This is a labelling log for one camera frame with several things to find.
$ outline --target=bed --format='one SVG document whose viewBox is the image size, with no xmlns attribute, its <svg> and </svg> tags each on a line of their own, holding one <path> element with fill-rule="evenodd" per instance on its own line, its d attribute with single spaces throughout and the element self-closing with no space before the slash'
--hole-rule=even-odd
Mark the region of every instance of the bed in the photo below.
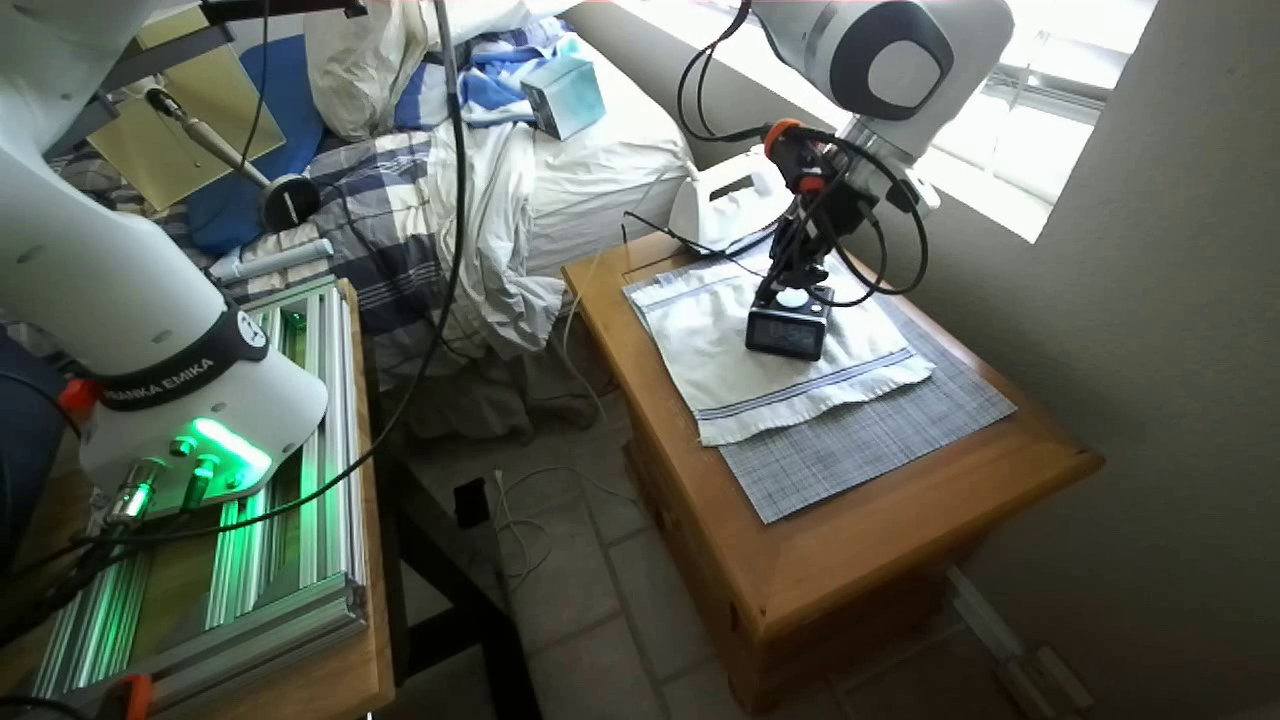
<svg viewBox="0 0 1280 720">
<path fill-rule="evenodd" d="M 569 141 L 525 119 L 473 123 L 466 243 L 452 227 L 452 130 L 421 123 L 426 113 L 406 123 L 406 109 L 421 104 L 411 94 L 427 86 L 397 89 L 392 130 L 350 135 L 310 164 L 326 201 L 314 226 L 360 291 L 373 378 L 387 400 L 411 384 L 444 322 L 444 347 L 408 411 L 415 438 L 530 433 L 549 409 L 583 421 L 590 387 L 558 331 L 569 310 L 559 269 L 637 233 L 629 214 L 664 226 L 693 168 L 677 119 L 590 41 L 574 46 L 596 68 L 604 118 Z M 458 249 L 466 275 L 441 316 Z"/>
</svg>

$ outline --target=window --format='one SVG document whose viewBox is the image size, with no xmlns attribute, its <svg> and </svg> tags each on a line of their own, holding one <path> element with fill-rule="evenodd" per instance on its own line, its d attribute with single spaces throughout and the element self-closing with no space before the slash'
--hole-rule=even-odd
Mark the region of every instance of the window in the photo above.
<svg viewBox="0 0 1280 720">
<path fill-rule="evenodd" d="M 684 0 L 735 13 L 740 0 Z M 1036 241 L 1156 0 L 1009 0 L 1017 35 L 917 164 L 932 183 Z"/>
</svg>

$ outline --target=wall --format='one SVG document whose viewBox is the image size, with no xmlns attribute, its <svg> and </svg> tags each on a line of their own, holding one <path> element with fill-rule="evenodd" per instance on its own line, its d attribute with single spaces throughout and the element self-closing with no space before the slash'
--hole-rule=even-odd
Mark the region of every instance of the wall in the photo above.
<svg viewBox="0 0 1280 720">
<path fill-rule="evenodd" d="M 681 58 L 609 13 L 583 32 L 664 96 Z M 932 217 L 922 305 L 1109 455 L 968 566 L 1096 717 L 1280 700 L 1275 29 L 1269 0 L 1165 0 L 1040 243 Z"/>
</svg>

